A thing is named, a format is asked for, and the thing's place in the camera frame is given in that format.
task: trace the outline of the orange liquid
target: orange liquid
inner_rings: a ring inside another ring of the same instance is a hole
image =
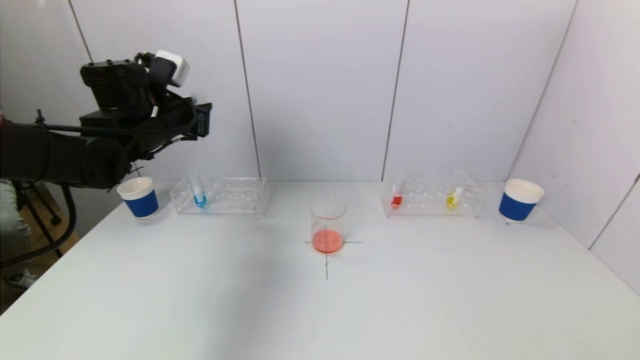
[[[314,234],[311,245],[319,252],[331,254],[342,247],[342,235],[336,230],[322,229]]]

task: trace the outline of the sneaker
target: sneaker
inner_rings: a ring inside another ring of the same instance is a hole
[[[38,280],[39,275],[33,275],[29,272],[29,270],[24,269],[22,274],[14,275],[11,277],[5,278],[7,285],[12,288],[16,288],[18,290],[27,291],[31,285],[35,284],[36,280]]]

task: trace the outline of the white cup rim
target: white cup rim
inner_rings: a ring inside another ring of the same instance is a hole
[[[520,191],[518,188],[525,187],[528,190],[532,190],[534,193],[527,193]],[[532,183],[528,180],[523,179],[509,179],[505,184],[504,191],[509,197],[514,200],[534,204],[540,201],[540,199],[545,196],[544,189],[536,184]]]
[[[126,197],[127,195],[144,192],[149,186],[152,186],[153,183],[154,181],[150,177],[134,177],[120,184],[116,190],[120,196]]]

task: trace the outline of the yellow liquid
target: yellow liquid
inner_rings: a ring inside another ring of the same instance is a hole
[[[458,204],[454,204],[453,200],[456,198],[456,193],[454,192],[450,192],[449,195],[447,196],[447,208],[449,210],[455,210],[458,207]]]

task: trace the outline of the paper cup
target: paper cup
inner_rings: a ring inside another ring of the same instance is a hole
[[[149,218],[158,211],[154,181],[150,177],[136,177],[118,186],[118,194],[139,219]]]
[[[544,194],[540,186],[530,181],[509,179],[502,194],[500,214],[508,222],[522,222]]]

